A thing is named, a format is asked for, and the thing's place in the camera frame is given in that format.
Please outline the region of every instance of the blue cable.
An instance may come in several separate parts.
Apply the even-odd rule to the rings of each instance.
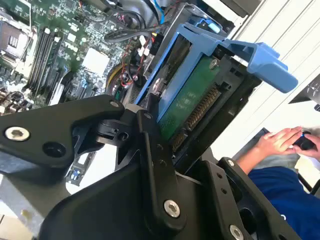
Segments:
[[[159,6],[159,4],[157,3],[157,0],[154,0],[154,5],[161,12],[160,24],[163,24],[165,22],[165,11],[163,11],[162,8]]]

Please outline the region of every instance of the white chip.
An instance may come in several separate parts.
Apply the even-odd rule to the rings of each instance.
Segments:
[[[89,48],[83,60],[82,66],[90,72],[103,75],[110,58],[93,48]]]
[[[68,38],[68,40],[70,40],[71,42],[75,42],[75,40],[76,40],[76,36],[73,35],[72,33],[69,33],[67,38]]]

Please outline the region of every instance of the chip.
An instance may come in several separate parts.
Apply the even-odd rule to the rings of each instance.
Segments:
[[[66,2],[65,2],[65,6],[67,7],[67,8],[69,8],[69,9],[73,9],[74,8],[74,2],[73,1],[71,1],[71,0],[67,0]]]
[[[96,24],[94,25],[94,29],[97,30],[97,31],[99,31],[99,30],[101,29],[101,24],[100,24],[100,23],[96,23]]]

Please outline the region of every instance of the person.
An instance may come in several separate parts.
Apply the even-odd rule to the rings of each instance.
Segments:
[[[320,199],[305,192],[294,169],[298,154],[320,161],[320,138],[305,134],[315,147],[301,150],[294,142],[302,128],[268,132],[237,164],[303,240],[320,240]]]

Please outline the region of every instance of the screw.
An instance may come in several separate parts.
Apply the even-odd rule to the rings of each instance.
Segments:
[[[5,130],[4,135],[6,138],[16,142],[23,142],[30,137],[30,132],[20,126],[12,126]]]
[[[180,208],[178,206],[178,204],[176,204],[175,201],[173,200],[167,200],[164,202],[164,210],[165,212],[173,217],[173,218],[178,218],[180,216]]]
[[[210,62],[209,68],[212,70],[212,69],[214,69],[217,65],[218,65],[218,60],[217,60],[217,59],[213,59],[213,60]]]
[[[144,114],[148,119],[152,119],[152,116],[149,113]]]
[[[231,167],[233,167],[233,166],[235,165],[235,163],[234,163],[233,161],[231,161],[231,160],[228,160],[228,164],[229,164]]]
[[[236,240],[244,240],[244,235],[236,225],[230,225],[230,233]]]
[[[115,101],[111,101],[110,104],[111,104],[112,106],[116,107],[116,108],[119,107],[119,104],[116,103]]]

